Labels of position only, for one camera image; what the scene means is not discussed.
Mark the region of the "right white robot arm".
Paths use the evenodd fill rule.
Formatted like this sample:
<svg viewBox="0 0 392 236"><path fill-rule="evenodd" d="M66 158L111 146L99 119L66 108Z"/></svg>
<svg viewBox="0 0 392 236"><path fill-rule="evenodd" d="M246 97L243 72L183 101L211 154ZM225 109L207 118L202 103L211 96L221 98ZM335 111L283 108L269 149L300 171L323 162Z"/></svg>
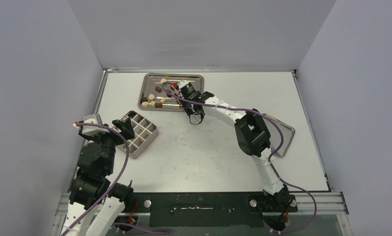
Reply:
<svg viewBox="0 0 392 236"><path fill-rule="evenodd" d="M248 112L237 109L220 100L210 92L196 90L190 82L181 81L172 85L174 95L186 114L215 117L235 129L239 148L250 156L255 163L262 183L266 206L271 211L286 213L297 210L295 197L288 191L287 185L276 174L269 158L262 156L265 149L271 148L271 133L257 110Z"/></svg>

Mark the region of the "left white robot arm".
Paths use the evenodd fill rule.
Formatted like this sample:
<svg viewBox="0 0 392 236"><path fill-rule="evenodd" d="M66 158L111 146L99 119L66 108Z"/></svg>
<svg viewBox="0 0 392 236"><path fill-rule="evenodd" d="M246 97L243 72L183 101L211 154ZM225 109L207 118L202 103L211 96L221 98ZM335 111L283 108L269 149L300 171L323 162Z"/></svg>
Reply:
<svg viewBox="0 0 392 236"><path fill-rule="evenodd" d="M122 211L138 208L131 184L118 183L120 177L107 178L114 170L117 146L135 136L130 118L112 124L114 128L102 124L98 114L73 124L89 142L80 152L62 236L104 236Z"/></svg>

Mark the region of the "cream round swirl chocolate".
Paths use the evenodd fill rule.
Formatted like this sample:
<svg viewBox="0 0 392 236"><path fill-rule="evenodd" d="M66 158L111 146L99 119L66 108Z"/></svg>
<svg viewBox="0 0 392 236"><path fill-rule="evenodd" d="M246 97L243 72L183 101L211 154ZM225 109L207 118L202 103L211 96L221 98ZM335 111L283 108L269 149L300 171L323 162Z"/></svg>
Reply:
<svg viewBox="0 0 392 236"><path fill-rule="evenodd" d="M142 107L148 107L149 106L149 102L144 101L144 102L141 103L141 106Z"/></svg>

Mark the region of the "steel chocolate tray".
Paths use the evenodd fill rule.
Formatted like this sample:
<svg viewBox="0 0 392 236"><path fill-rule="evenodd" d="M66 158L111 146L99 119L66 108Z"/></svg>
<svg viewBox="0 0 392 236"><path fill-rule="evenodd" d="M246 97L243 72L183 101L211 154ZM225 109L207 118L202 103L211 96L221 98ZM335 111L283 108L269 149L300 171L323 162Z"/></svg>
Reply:
<svg viewBox="0 0 392 236"><path fill-rule="evenodd" d="M167 79L166 83L161 84L162 78ZM141 90L139 93L138 107L141 110L155 110L155 111L184 111L179 102L166 94L167 91L174 93L173 83L188 80L195 89L203 91L205 79L201 75L194 74L168 74L168 73L148 73L144 76ZM153 94L155 99L150 101L148 96ZM142 107L140 99L147 97L149 106ZM162 108L156 108L155 103L162 103Z"/></svg>

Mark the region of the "cream oval chocolate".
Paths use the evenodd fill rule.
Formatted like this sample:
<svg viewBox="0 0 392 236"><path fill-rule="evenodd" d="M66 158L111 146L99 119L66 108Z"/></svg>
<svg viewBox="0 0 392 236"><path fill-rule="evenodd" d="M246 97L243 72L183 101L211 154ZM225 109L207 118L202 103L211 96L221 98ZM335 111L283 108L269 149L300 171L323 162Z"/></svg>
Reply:
<svg viewBox="0 0 392 236"><path fill-rule="evenodd" d="M153 94L149 94L148 98L150 101L153 101L155 99L155 96Z"/></svg>

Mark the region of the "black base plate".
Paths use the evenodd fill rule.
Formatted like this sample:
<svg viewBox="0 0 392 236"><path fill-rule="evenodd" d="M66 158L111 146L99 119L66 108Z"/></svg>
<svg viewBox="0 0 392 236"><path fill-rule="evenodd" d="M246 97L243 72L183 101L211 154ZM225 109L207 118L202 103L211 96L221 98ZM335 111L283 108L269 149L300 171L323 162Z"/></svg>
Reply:
<svg viewBox="0 0 392 236"><path fill-rule="evenodd" d="M136 202L116 218L137 225L149 217L150 227L282 227L287 213L297 212L294 195L263 192L136 193Z"/></svg>

